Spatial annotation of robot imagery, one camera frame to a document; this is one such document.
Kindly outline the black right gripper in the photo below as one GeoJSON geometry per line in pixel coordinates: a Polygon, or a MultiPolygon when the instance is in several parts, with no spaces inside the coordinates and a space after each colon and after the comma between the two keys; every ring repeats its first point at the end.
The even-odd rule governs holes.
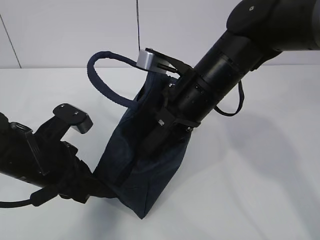
{"type": "Polygon", "coordinates": [[[160,74],[161,107],[154,129],[141,143],[141,157],[175,146],[183,137],[183,128],[190,131],[200,125],[200,84],[196,73],[176,79],[160,74]]]}

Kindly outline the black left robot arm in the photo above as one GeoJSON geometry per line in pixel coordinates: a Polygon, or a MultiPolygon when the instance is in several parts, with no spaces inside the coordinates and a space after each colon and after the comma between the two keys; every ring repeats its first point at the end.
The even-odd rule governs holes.
{"type": "Polygon", "coordinates": [[[116,198],[77,157],[78,149],[61,140],[71,126],[54,116],[33,131],[0,115],[1,174],[40,187],[27,200],[2,201],[2,209],[38,207],[57,196],[83,204],[90,197],[116,198]]]}

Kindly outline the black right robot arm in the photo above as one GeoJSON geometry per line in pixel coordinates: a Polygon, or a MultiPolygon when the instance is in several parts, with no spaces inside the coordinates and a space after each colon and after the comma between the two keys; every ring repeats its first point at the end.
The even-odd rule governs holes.
{"type": "Polygon", "coordinates": [[[143,140],[152,153],[176,130],[190,131],[218,108],[218,103],[250,71],[287,51],[320,48],[320,3],[317,0],[243,0],[227,19],[226,31],[195,67],[146,49],[155,70],[179,74],[162,91],[154,110],[155,128],[143,140]]]}

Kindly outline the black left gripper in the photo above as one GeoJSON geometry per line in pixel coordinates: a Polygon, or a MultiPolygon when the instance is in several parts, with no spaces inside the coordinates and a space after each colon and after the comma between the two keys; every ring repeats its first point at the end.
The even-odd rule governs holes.
{"type": "Polygon", "coordinates": [[[32,204],[44,204],[60,196],[85,204],[89,197],[114,199],[117,195],[76,157],[77,148],[61,141],[70,128],[66,123],[45,122],[26,135],[43,188],[32,193],[32,204]]]}

